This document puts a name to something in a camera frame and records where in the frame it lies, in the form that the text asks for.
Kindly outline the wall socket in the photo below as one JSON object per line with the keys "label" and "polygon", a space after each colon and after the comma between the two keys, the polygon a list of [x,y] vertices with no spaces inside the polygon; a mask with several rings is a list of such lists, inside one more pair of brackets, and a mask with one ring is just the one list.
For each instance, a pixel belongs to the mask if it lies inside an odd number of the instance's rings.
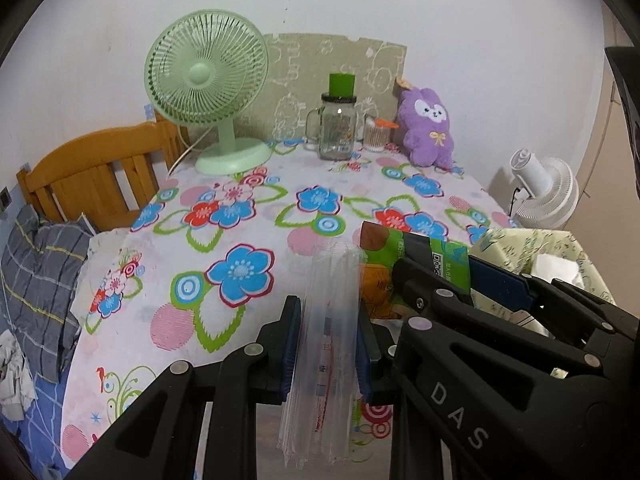
{"label": "wall socket", "polygon": [[0,191],[0,212],[5,212],[11,203],[12,198],[8,188],[2,188]]}

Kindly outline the clear plastic bag pack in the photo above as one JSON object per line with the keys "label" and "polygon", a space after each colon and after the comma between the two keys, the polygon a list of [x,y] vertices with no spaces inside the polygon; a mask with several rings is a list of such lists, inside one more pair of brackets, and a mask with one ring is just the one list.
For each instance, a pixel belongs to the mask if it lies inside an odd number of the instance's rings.
{"label": "clear plastic bag pack", "polygon": [[359,311],[360,249],[337,240],[312,256],[279,448],[288,466],[334,464],[349,452]]}

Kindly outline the green orange tissue pack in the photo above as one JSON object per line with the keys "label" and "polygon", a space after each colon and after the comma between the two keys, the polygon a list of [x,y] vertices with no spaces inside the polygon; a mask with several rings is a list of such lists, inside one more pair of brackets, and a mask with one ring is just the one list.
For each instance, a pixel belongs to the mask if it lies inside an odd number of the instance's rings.
{"label": "green orange tissue pack", "polygon": [[472,302],[468,248],[460,243],[363,222],[359,246],[364,257],[359,295],[370,318],[420,313],[438,288]]}

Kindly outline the green patterned board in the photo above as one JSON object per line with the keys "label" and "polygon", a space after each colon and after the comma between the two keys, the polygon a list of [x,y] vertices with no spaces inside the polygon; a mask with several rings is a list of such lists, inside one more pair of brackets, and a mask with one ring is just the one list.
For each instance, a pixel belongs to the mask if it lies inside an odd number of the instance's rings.
{"label": "green patterned board", "polygon": [[268,34],[269,70],[255,101],[235,118],[237,136],[262,140],[300,139],[307,114],[329,91],[332,74],[355,76],[356,135],[367,115],[392,120],[407,48],[401,44],[321,34]]}

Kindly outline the green cup on jar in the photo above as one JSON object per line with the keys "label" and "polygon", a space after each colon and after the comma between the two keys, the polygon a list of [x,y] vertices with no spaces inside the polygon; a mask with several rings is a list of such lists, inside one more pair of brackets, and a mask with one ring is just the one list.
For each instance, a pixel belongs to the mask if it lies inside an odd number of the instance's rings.
{"label": "green cup on jar", "polygon": [[341,99],[352,98],[355,95],[355,80],[354,74],[329,74],[329,96]]}

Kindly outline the glass mason jar mug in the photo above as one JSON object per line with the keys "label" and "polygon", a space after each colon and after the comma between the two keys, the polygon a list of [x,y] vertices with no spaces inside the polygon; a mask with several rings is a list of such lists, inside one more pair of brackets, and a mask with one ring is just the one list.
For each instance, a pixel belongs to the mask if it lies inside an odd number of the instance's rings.
{"label": "glass mason jar mug", "polygon": [[354,96],[321,96],[320,106],[306,117],[305,136],[321,159],[349,160],[355,147],[357,111]]}

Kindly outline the white crumpled clothing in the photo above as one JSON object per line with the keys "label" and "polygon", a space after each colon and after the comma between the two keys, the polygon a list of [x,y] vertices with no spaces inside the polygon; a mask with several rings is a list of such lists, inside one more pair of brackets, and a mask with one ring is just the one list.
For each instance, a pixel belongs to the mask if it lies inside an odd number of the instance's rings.
{"label": "white crumpled clothing", "polygon": [[21,422],[38,396],[26,356],[9,330],[0,336],[0,366],[1,414]]}

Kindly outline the white standing fan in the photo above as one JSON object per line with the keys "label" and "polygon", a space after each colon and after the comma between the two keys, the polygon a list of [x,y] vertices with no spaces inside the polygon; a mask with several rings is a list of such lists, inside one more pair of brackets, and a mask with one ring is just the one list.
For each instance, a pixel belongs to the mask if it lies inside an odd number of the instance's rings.
{"label": "white standing fan", "polygon": [[574,214],[580,189],[563,159],[521,148],[491,180],[489,194],[518,226],[559,230]]}

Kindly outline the cotton swab container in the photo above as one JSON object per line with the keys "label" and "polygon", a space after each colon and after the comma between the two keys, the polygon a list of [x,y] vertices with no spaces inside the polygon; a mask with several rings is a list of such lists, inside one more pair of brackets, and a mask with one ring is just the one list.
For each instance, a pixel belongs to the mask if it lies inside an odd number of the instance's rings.
{"label": "cotton swab container", "polygon": [[362,147],[369,152],[382,152],[390,143],[392,134],[399,128],[396,122],[374,117],[364,116]]}

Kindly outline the wooden bed headboard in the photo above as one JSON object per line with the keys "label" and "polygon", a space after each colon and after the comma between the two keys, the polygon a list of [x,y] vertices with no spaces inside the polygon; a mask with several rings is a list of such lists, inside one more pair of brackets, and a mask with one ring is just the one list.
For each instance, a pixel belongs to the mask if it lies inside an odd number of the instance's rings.
{"label": "wooden bed headboard", "polygon": [[183,128],[156,115],[152,122],[103,129],[59,146],[16,180],[24,200],[54,221],[84,214],[99,230],[129,228],[160,189],[152,156],[167,167],[186,150]]}

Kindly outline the yellow patterned storage box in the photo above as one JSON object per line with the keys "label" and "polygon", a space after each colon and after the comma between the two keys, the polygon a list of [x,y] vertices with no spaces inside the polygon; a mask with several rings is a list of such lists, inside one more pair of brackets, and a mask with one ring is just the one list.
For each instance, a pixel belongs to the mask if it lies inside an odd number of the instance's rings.
{"label": "yellow patterned storage box", "polygon": [[490,229],[470,254],[514,274],[550,283],[555,278],[614,304],[602,276],[571,232],[522,228]]}

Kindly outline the grey plaid pillow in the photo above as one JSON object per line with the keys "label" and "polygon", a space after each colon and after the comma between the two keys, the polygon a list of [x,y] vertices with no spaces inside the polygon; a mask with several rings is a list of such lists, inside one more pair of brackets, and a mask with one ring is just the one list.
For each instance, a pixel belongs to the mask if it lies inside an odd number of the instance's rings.
{"label": "grey plaid pillow", "polygon": [[1,315],[32,374],[57,384],[80,331],[70,307],[92,234],[82,221],[52,222],[26,205],[1,257]]}

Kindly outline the beige door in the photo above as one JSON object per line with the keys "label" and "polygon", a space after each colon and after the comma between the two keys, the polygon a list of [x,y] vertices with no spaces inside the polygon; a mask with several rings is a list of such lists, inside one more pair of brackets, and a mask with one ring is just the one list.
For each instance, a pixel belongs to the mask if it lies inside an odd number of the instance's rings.
{"label": "beige door", "polygon": [[582,244],[620,307],[638,314],[639,199],[626,118],[608,62],[577,181],[582,195],[566,228]]}

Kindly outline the green desk fan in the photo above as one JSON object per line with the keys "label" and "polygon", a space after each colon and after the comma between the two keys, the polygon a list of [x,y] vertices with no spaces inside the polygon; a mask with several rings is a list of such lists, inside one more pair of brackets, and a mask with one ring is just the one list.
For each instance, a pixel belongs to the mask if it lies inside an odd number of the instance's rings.
{"label": "green desk fan", "polygon": [[264,88],[268,63],[262,33],[226,10],[185,15],[153,42],[144,85],[155,110],[177,126],[217,131],[218,141],[195,159],[200,174],[238,174],[269,159],[263,140],[239,138],[233,125]]}

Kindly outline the purple plush bunny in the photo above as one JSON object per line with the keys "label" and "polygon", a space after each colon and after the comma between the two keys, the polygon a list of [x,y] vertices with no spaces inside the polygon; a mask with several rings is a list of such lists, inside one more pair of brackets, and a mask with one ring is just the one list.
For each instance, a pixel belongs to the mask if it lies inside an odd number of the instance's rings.
{"label": "purple plush bunny", "polygon": [[416,167],[449,170],[454,164],[454,139],[449,114],[438,94],[430,88],[399,84],[397,121],[401,144]]}

